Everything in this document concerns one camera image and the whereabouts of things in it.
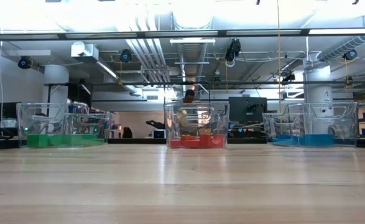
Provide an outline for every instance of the transparent storage container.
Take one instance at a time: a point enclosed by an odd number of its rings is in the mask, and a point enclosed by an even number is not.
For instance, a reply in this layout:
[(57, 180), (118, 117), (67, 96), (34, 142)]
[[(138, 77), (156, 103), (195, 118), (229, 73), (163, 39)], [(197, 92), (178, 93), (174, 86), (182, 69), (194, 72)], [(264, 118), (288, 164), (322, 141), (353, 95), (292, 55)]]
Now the transparent storage container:
[(225, 147), (229, 104), (167, 103), (164, 106), (168, 147)]
[(267, 142), (281, 146), (356, 146), (357, 103), (300, 103), (263, 113)]
[(83, 104), (17, 104), (20, 147), (83, 147), (106, 144), (110, 113), (88, 114)]

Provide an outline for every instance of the black monitor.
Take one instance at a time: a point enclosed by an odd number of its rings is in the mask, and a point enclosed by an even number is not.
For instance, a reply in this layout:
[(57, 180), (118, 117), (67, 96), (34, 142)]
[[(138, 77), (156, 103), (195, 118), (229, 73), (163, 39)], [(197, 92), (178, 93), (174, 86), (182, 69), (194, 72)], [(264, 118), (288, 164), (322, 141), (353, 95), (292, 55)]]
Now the black monitor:
[(267, 98), (229, 97), (229, 120), (239, 124), (260, 123), (267, 112)]

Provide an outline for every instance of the wooden table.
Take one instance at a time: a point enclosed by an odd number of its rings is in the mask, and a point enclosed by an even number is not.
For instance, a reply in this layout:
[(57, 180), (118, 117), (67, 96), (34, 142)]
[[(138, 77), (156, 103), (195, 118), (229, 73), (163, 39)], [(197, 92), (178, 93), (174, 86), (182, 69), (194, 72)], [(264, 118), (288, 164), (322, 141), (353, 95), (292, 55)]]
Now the wooden table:
[(365, 223), (365, 149), (2, 150), (2, 223)]

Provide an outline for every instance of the light wood surface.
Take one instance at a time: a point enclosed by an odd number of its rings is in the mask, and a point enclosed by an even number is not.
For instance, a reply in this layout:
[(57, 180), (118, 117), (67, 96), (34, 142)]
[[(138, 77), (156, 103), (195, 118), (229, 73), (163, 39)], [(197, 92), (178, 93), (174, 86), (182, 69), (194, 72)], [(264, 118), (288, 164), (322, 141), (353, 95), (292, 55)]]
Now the light wood surface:
[(365, 149), (2, 150), (3, 223), (365, 223)]

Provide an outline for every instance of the ceiling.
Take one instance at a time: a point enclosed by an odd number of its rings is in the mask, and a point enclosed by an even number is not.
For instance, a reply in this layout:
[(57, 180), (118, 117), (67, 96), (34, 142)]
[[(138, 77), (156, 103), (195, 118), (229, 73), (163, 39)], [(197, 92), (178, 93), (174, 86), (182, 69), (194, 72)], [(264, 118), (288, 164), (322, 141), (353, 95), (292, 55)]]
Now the ceiling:
[[(85, 0), (84, 2), (90, 2), (93, 4), (93, 0)], [(256, 1), (242, 0), (242, 1), (213, 1), (212, 5), (208, 5), (208, 1), (203, 1), (206, 7), (200, 7), (198, 4), (192, 4), (191, 8), (187, 10), (189, 14), (195, 15), (194, 19), (200, 19), (201, 13), (213, 13), (213, 20), (211, 23), (212, 29), (275, 29), (277, 28), (277, 7), (276, 0), (261, 1), (260, 5), (255, 5)], [(280, 27), (284, 29), (300, 29), (300, 28), (329, 28), (329, 27), (363, 27), (365, 26), (365, 0), (359, 1), (358, 5), (353, 6), (351, 3), (347, 4), (344, 1), (343, 4), (340, 0), (285, 0), (280, 4)], [(175, 7), (176, 4), (164, 4), (168, 7)], [(155, 8), (159, 10), (159, 6), (139, 6), (132, 5), (129, 7), (142, 7), (149, 10)], [(336, 9), (341, 8), (343, 13), (335, 13)], [(80, 8), (82, 11), (88, 10), (86, 7)], [(173, 14), (170, 12), (172, 9), (163, 9), (161, 13), (157, 13), (155, 17), (155, 23), (160, 30), (174, 29)], [(97, 26), (98, 31), (115, 31), (118, 26), (108, 26), (111, 24), (109, 20), (117, 20), (117, 22), (127, 22), (128, 18), (133, 16), (132, 21), (135, 22), (135, 16), (129, 15), (126, 18), (124, 14), (110, 14), (93, 18), (73, 17), (69, 20), (76, 21), (80, 19), (80, 23), (84, 24), (86, 19), (91, 21), (91, 24), (87, 24), (87, 27), (95, 27), (104, 21), (101, 26)], [(79, 29), (76, 26), (75, 29), (68, 29), (67, 32), (84, 32), (88, 31)], [(316, 55), (331, 47), (333, 44), (345, 39), (346, 37), (309, 37), (308, 38), (308, 51), (311, 59), (315, 59)], [(65, 65), (70, 70), (71, 81), (75, 81), (84, 78), (86, 82), (90, 83), (102, 83), (104, 74), (100, 72), (97, 66), (86, 63), (78, 63), (77, 60), (70, 57), (71, 45), (74, 41), (66, 40), (54, 40), (54, 41), (19, 41), (19, 42), (5, 42), (3, 44), (3, 50), (50, 50), (51, 56), (36, 56), (32, 57), (36, 62), (41, 65), (58, 64)], [(94, 44), (100, 51), (100, 57), (105, 60), (108, 65), (115, 71), (128, 71), (128, 70), (140, 70), (141, 63), (137, 57), (133, 57), (133, 60), (127, 64), (119, 63), (119, 54), (122, 49), (130, 49), (130, 46), (125, 40), (91, 40), (86, 41), (86, 44)], [(226, 74), (228, 73), (228, 81), (251, 81), (258, 80), (273, 80), (274, 74), (277, 74), (279, 61), (272, 60), (270, 62), (238, 62), (235, 66), (228, 67), (220, 60), (224, 59), (226, 49), (231, 43), (229, 38), (216, 38), (214, 44), (208, 44), (206, 50), (205, 61), (209, 62), (208, 65), (203, 66), (202, 80), (212, 80), (215, 75), (215, 71), (219, 70), (221, 81), (226, 80)], [(277, 53), (259, 53), (259, 52), (277, 52), (279, 49), (279, 40), (276, 37), (245, 37), (240, 38), (242, 46), (242, 52), (251, 52), (246, 54), (240, 54), (239, 58), (253, 59), (258, 58), (258, 61), (263, 61), (266, 58), (276, 58)], [(178, 56), (177, 44), (171, 44), (170, 39), (160, 39), (160, 44), (164, 53), (165, 61), (169, 67), (180, 68), (179, 65), (175, 65), (175, 62), (180, 61)], [(358, 51), (359, 59), (347, 64), (343, 63), (342, 58), (332, 60), (331, 63), (331, 77), (335, 80), (344, 80), (346, 76), (355, 76), (354, 80), (365, 80), (365, 44), (356, 48)], [(281, 67), (293, 61), (292, 58), (305, 58), (306, 37), (281, 37), (280, 38), (280, 51), (289, 52), (282, 53)], [(19, 57), (9, 57), (11, 60), (18, 61)], [(125, 73), (122, 74), (122, 80), (125, 82), (142, 82), (143, 78), (138, 73)], [(180, 80), (180, 77), (174, 76), (172, 80)], [(252, 88), (252, 85), (244, 86), (232, 86), (228, 88)], [(260, 86), (261, 88), (271, 87), (267, 85)], [(365, 85), (356, 85), (355, 88), (365, 88)], [(119, 88), (106, 86), (96, 88), (96, 91), (120, 91)]]

